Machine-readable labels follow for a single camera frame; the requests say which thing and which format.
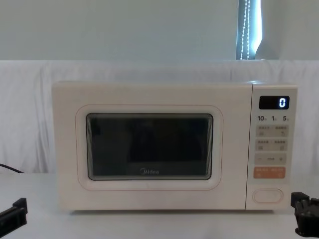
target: window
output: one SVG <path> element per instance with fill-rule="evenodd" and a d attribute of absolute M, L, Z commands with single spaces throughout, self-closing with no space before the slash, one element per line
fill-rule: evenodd
<path fill-rule="evenodd" d="M 262 40 L 261 0 L 239 0 L 237 60 L 254 60 Z"/>

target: wall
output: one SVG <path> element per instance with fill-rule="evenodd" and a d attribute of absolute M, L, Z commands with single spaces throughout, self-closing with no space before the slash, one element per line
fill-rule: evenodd
<path fill-rule="evenodd" d="M 238 0 L 1 0 L 0 60 L 235 59 Z"/>
<path fill-rule="evenodd" d="M 319 1 L 262 0 L 257 59 L 319 60 Z"/>

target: microwave oven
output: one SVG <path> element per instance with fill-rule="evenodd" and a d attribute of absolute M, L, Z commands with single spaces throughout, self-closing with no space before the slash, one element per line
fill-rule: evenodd
<path fill-rule="evenodd" d="M 290 203 L 297 86 L 60 82 L 67 210 L 274 210 Z"/>

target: white table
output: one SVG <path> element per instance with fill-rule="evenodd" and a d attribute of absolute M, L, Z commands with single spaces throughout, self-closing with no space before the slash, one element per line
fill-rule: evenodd
<path fill-rule="evenodd" d="M 293 190 L 319 197 L 319 177 L 294 176 Z M 27 198 L 27 225 L 5 239 L 301 239 L 293 208 L 62 212 L 54 174 L 0 174 L 0 211 L 20 197 Z"/>

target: oval button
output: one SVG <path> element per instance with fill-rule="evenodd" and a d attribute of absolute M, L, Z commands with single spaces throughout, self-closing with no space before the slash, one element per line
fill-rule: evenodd
<path fill-rule="evenodd" d="M 253 200 L 257 203 L 278 203 L 283 196 L 279 189 L 258 189 L 253 193 Z"/>

